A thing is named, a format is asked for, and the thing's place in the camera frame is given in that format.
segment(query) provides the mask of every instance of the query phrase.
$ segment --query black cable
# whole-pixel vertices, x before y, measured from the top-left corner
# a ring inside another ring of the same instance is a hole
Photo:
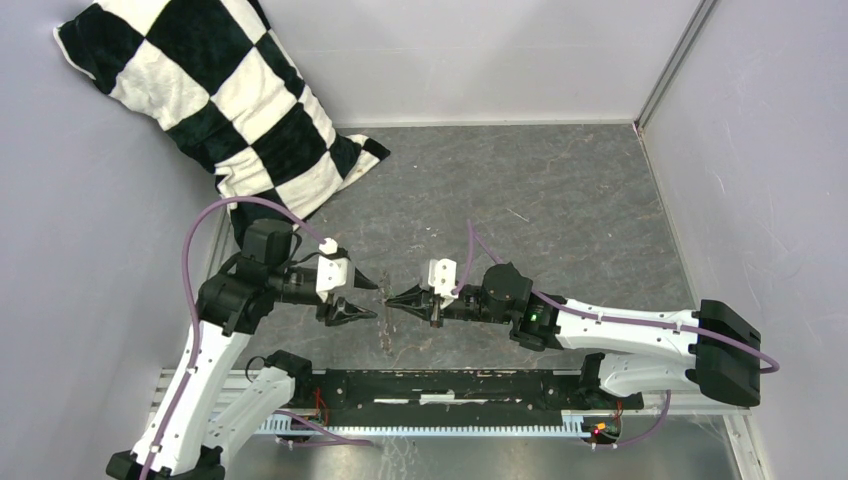
[[[307,256],[305,256],[305,257],[301,258],[300,260],[295,260],[295,261],[294,261],[294,263],[292,263],[292,266],[294,266],[294,265],[300,265],[301,263],[306,263],[306,262],[308,262],[309,260],[311,260],[311,259],[315,258],[315,257],[316,257],[316,256],[318,256],[318,255],[321,255],[321,252],[312,252],[312,253],[310,253],[309,255],[307,255]]]
[[[294,249],[292,249],[292,253],[289,255],[289,258],[294,258],[294,254],[297,253],[300,246],[303,245],[303,237],[301,237],[297,232],[292,233],[292,235],[294,235],[295,238]]]
[[[247,361],[247,365],[244,366],[244,376],[247,378],[247,381],[253,383],[253,380],[250,379],[250,365],[256,360],[261,358],[263,362],[265,362],[265,357],[262,355],[257,355],[255,357],[250,357],[250,360]]]
[[[238,259],[241,252],[236,252],[230,256],[230,258],[226,259],[224,263],[221,264],[221,268],[218,269],[218,273],[227,273],[231,268],[236,264],[236,260]]]

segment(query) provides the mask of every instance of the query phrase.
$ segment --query black and white pillow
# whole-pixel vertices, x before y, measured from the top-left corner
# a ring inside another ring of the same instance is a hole
[[[147,114],[216,175],[223,197],[255,195],[300,217],[389,151],[337,135],[258,0],[99,0],[55,31],[101,92]],[[276,212],[231,211],[236,238]]]

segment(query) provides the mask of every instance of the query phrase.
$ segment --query gray wall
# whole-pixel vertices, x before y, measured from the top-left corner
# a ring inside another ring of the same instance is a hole
[[[779,479],[845,478],[846,9],[720,2],[646,131],[696,293],[783,363],[756,410]]]
[[[62,58],[51,29],[87,3],[17,1],[0,16],[4,480],[101,478],[132,446],[185,339],[187,223],[215,196],[152,121]]]
[[[633,120],[698,1],[262,3],[334,120],[395,125]]]

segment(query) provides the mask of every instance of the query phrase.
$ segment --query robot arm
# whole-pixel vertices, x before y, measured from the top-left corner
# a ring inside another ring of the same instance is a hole
[[[152,478],[224,478],[229,461],[257,426],[289,403],[298,375],[312,370],[310,362],[277,352],[268,357],[251,388],[210,420],[233,364],[275,302],[315,305],[316,318],[328,326],[376,317],[374,312],[338,296],[347,288],[377,288],[353,267],[344,249],[326,239],[319,249],[317,268],[292,266],[291,237],[291,226],[284,222],[254,223],[245,234],[242,251],[201,286],[197,301],[201,339],[196,367],[188,370],[193,341],[189,329],[177,368],[178,372],[190,374],[189,381],[181,389],[181,377],[175,377],[141,439],[132,450],[113,455],[108,475],[136,480],[141,465],[148,455],[153,455]],[[156,445],[156,432],[168,406],[175,402],[164,436]]]
[[[699,390],[724,403],[759,405],[759,361],[740,350],[681,329],[710,330],[759,350],[760,334],[727,305],[704,300],[698,311],[643,312],[589,305],[533,290],[533,281],[515,267],[489,268],[480,285],[456,286],[456,263],[431,260],[419,285],[386,304],[441,327],[444,319],[511,324],[510,338],[522,347],[597,349],[622,354],[588,355],[583,376],[608,394],[625,397],[652,390]],[[624,324],[663,322],[668,328]]]

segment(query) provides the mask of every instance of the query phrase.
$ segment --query gray floor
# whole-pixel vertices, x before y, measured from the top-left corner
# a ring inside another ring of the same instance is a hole
[[[348,248],[384,292],[418,280],[429,258],[465,259],[465,221],[536,285],[599,305],[691,306],[654,181],[629,125],[438,127],[368,130],[392,156],[312,218]],[[314,243],[306,243],[314,249]],[[476,255],[472,281],[490,266]],[[533,353],[508,327],[424,322],[381,305],[354,303],[378,320],[327,328],[314,308],[280,306],[237,366],[277,349],[317,368],[579,368],[583,353]]]

